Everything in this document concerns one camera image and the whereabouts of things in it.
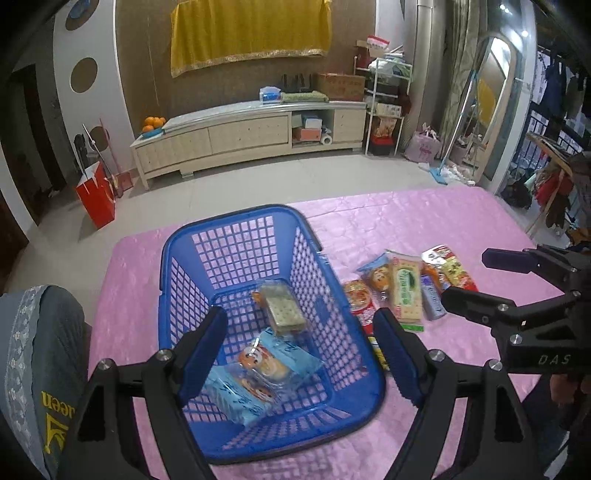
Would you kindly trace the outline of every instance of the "mirror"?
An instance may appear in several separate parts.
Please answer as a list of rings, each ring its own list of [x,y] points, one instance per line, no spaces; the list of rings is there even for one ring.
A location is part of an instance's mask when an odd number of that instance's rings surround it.
[[[449,159],[474,181],[480,178],[477,171],[488,159],[483,153],[496,139],[500,126],[497,120],[502,120],[506,109],[506,100],[502,100],[509,93],[511,60],[511,49],[504,40],[489,36],[480,41],[454,140],[448,148]]]

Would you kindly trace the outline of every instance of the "pink bag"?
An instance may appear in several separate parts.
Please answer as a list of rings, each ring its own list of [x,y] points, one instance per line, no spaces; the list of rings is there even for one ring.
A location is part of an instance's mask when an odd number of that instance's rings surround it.
[[[441,142],[437,138],[426,132],[415,132],[404,151],[404,156],[417,163],[431,163],[440,149]]]

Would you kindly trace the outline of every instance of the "gold fringe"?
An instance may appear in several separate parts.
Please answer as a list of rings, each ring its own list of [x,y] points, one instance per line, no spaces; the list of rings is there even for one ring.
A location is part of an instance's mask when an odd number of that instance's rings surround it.
[[[171,69],[171,74],[173,78],[178,77],[179,75],[189,72],[190,70],[199,70],[204,69],[207,67],[213,67],[215,65],[221,65],[222,63],[232,63],[235,61],[243,61],[243,60],[256,60],[256,59],[273,59],[273,58],[282,58],[282,57],[311,57],[311,56],[323,56],[326,57],[328,55],[328,51],[322,50],[320,48],[310,48],[308,50],[273,50],[273,51],[263,51],[263,52],[256,52],[256,53],[245,53],[245,54],[237,54],[237,55],[230,55],[227,57],[219,57],[217,59],[211,59],[207,61],[198,61],[191,65],[185,65],[178,69]]]

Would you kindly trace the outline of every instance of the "circular wall decoration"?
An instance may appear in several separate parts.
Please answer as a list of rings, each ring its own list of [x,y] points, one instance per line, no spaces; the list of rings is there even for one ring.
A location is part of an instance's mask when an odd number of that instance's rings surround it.
[[[92,137],[92,140],[96,142],[96,148],[99,150],[99,152],[106,150],[106,148],[109,146],[109,132],[102,127],[94,127],[89,133]]]
[[[98,65],[94,59],[86,57],[79,61],[70,75],[70,86],[76,93],[84,93],[96,80]]]
[[[98,5],[99,0],[78,0],[66,17],[66,30],[76,30],[84,25]]]

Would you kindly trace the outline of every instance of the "paper towel roll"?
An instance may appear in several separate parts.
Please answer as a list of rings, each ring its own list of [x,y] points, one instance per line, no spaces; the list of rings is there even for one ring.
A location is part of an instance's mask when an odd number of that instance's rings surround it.
[[[332,143],[332,137],[329,134],[322,134],[320,137],[320,143],[323,145],[330,145]]]

